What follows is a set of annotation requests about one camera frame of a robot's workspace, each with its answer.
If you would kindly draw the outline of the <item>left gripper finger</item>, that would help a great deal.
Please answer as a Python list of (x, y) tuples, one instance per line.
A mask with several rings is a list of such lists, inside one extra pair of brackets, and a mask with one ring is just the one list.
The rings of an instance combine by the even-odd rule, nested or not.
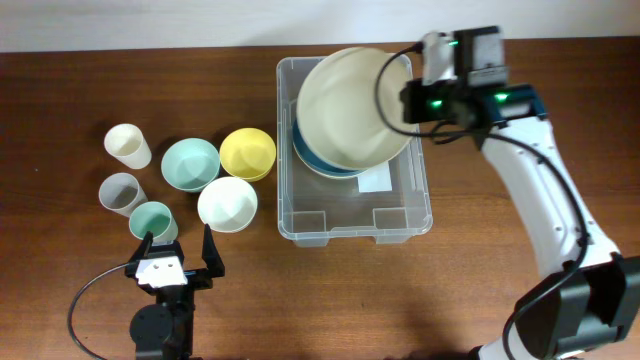
[(204, 227), (201, 257), (206, 264), (208, 274), (211, 278), (220, 278), (225, 276), (225, 265), (216, 248), (213, 240), (213, 232), (208, 224)]
[(134, 251), (133, 255), (129, 259), (130, 263), (135, 263), (142, 259), (145, 259), (148, 255), (149, 249), (153, 244), (153, 233), (151, 231), (147, 231), (141, 244)]

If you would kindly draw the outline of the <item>mint green plastic cup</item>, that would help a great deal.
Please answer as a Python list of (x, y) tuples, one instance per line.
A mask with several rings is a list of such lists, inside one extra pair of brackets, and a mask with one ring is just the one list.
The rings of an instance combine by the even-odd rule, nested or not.
[(140, 240), (151, 232), (154, 245), (169, 244), (178, 237), (178, 226), (171, 210), (156, 201), (143, 203), (132, 212), (129, 230)]

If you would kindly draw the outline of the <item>translucent grey plastic cup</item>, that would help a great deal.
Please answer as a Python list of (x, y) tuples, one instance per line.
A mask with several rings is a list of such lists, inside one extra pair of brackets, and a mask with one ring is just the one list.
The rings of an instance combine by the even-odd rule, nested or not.
[(148, 201), (138, 180), (129, 173), (115, 173), (106, 178), (99, 188), (98, 199), (104, 208), (125, 217)]

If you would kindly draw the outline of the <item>beige plate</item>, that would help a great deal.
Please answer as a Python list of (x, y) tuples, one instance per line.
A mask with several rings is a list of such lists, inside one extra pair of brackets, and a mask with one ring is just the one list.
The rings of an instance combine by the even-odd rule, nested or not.
[(299, 131), (324, 162), (348, 170), (365, 170), (389, 161), (410, 142), (390, 130), (414, 132), (403, 121), (400, 92), (412, 79), (411, 66), (380, 49), (351, 47), (326, 57), (309, 73), (297, 98)]

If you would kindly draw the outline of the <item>dark blue plate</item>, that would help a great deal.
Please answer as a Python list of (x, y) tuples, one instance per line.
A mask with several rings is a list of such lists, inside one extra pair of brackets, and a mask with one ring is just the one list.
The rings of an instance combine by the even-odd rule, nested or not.
[(317, 155), (315, 155), (311, 149), (308, 147), (306, 142), (304, 141), (301, 132), (299, 130), (298, 122), (296, 120), (293, 121), (292, 125), (292, 141), (294, 149), (297, 150), (307, 162), (310, 162), (313, 166), (317, 166), (322, 170), (327, 170), (336, 173), (346, 173), (347, 171), (356, 171), (356, 170), (345, 170), (341, 168), (334, 167), (323, 160), (321, 160)]

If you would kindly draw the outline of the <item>cream plate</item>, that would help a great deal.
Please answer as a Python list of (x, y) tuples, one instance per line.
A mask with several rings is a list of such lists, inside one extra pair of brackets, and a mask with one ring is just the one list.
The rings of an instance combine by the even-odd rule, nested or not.
[(347, 171), (346, 173), (336, 173), (336, 172), (331, 172), (331, 171), (327, 171), (327, 170), (322, 170), (322, 169), (318, 168), (317, 166), (313, 166), (310, 162), (307, 162), (304, 159), (304, 157), (297, 150), (295, 150), (295, 151), (296, 151), (296, 154), (298, 155), (299, 159), (301, 160), (301, 162), (307, 168), (309, 168), (315, 174), (320, 175), (320, 176), (325, 177), (325, 178), (328, 178), (328, 179), (333, 179), (333, 180), (352, 179), (352, 178), (356, 178), (357, 176), (359, 176), (359, 175), (361, 175), (362, 173), (365, 172), (364, 170), (356, 170), (356, 171)]

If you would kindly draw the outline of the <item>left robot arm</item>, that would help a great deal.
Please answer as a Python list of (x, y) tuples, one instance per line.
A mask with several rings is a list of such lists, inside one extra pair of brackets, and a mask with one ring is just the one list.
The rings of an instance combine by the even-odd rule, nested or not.
[(212, 230), (204, 227), (201, 258), (204, 268), (183, 268), (177, 240), (155, 245), (148, 232), (125, 266), (125, 276), (155, 298), (132, 317), (129, 333), (137, 359), (189, 359), (193, 354), (195, 293), (213, 287), (225, 275)]

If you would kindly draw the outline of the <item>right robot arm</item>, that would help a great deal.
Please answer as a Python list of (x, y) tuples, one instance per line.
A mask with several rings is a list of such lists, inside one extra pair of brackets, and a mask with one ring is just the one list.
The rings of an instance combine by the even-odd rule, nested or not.
[(412, 51), (423, 74), (402, 90), (405, 121), (434, 122), (439, 144), (474, 140), (515, 204), (541, 277), (500, 337), (470, 357), (574, 359), (624, 340), (639, 310), (639, 261), (591, 216), (535, 89), (509, 83), (500, 29), (431, 32)]

